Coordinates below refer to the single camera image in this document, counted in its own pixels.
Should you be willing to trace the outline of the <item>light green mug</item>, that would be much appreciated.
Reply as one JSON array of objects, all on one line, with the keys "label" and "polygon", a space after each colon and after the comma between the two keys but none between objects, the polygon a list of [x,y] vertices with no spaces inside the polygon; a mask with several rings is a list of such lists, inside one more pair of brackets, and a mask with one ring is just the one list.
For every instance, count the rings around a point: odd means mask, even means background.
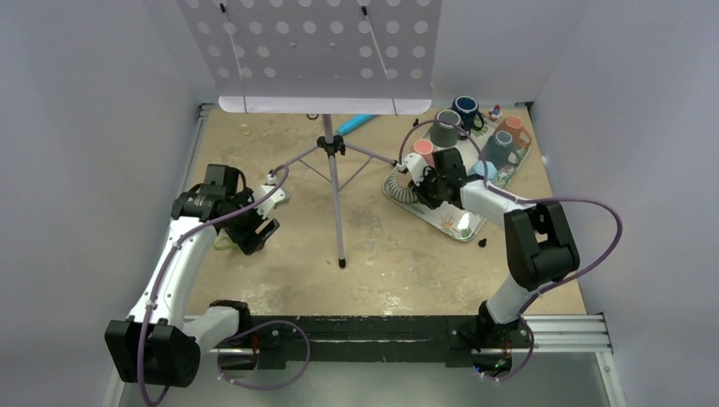
[{"label": "light green mug", "polygon": [[237,245],[230,239],[230,237],[226,233],[221,232],[215,239],[212,248],[215,251],[226,251],[237,248]]}]

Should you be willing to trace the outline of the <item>salmon pink mug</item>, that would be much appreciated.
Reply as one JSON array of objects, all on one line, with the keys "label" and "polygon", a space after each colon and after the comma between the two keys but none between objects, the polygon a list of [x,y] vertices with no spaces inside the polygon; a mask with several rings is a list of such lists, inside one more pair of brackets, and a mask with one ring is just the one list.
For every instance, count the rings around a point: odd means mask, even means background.
[{"label": "salmon pink mug", "polygon": [[430,140],[419,139],[415,141],[413,144],[413,150],[426,161],[427,166],[434,166],[433,153],[435,152],[435,146]]}]

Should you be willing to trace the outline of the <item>grey ribbed mug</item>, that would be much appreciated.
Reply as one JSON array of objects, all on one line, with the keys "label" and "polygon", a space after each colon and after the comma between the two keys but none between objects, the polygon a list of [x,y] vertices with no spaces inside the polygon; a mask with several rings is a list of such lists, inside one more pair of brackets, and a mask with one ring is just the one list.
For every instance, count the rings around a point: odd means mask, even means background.
[{"label": "grey ribbed mug", "polygon": [[387,179],[385,190],[388,196],[401,204],[413,204],[418,197],[410,187],[403,184],[403,174],[394,171]]}]

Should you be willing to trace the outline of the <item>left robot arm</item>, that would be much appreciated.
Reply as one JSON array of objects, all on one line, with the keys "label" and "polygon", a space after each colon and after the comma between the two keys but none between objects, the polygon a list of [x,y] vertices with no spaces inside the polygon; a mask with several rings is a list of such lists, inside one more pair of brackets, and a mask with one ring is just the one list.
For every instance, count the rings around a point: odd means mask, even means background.
[{"label": "left robot arm", "polygon": [[188,387],[201,358],[226,340],[248,343],[253,324],[241,300],[215,300],[193,321],[187,302],[206,254],[225,233],[243,254],[260,251],[280,224],[270,217],[287,201],[281,187],[288,169],[271,170],[252,188],[237,168],[207,166],[204,179],[173,202],[160,259],[141,297],[122,320],[109,322],[104,340],[126,383]]}]

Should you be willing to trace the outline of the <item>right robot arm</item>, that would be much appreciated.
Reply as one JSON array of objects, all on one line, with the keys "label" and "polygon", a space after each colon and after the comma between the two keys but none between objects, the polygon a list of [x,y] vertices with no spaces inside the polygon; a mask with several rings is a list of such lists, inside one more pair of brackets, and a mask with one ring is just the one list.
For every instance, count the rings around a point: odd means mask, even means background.
[{"label": "right robot arm", "polygon": [[451,204],[480,215],[504,231],[509,276],[483,301],[465,340],[475,347],[495,345],[517,329],[523,307],[540,289],[577,270],[580,256],[560,203],[532,203],[498,189],[486,175],[468,173],[461,153],[433,153],[428,164],[418,153],[402,161],[417,199],[436,209]]}]

